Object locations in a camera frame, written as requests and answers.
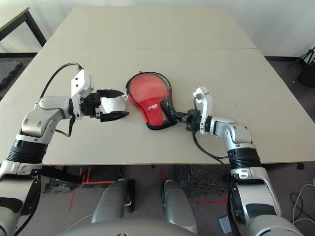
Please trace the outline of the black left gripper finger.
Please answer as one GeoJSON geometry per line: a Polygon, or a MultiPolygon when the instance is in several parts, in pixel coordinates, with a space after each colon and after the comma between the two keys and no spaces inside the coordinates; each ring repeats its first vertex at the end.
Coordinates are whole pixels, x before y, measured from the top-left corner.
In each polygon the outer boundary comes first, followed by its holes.
{"type": "Polygon", "coordinates": [[[99,94],[99,97],[102,98],[116,98],[124,95],[123,92],[115,89],[98,89],[97,93],[99,94]]]}
{"type": "Polygon", "coordinates": [[[110,113],[105,113],[100,115],[101,122],[115,121],[121,118],[124,118],[129,115],[129,112],[126,111],[113,111],[110,113]]]}

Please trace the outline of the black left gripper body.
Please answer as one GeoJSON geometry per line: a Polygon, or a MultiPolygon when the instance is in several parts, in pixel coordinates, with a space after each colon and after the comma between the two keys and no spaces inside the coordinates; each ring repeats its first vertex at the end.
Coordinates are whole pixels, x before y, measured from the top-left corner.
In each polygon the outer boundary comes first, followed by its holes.
{"type": "Polygon", "coordinates": [[[100,118],[101,99],[99,92],[90,93],[86,98],[81,99],[81,112],[90,118],[100,118]]]}

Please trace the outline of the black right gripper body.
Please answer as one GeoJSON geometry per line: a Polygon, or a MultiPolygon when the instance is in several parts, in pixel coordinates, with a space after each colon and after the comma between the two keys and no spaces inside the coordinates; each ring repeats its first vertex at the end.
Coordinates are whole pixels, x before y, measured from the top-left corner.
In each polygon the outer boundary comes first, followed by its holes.
{"type": "Polygon", "coordinates": [[[186,119],[186,130],[187,131],[198,131],[200,129],[201,122],[201,111],[190,109],[187,111],[187,119],[186,119]]]}

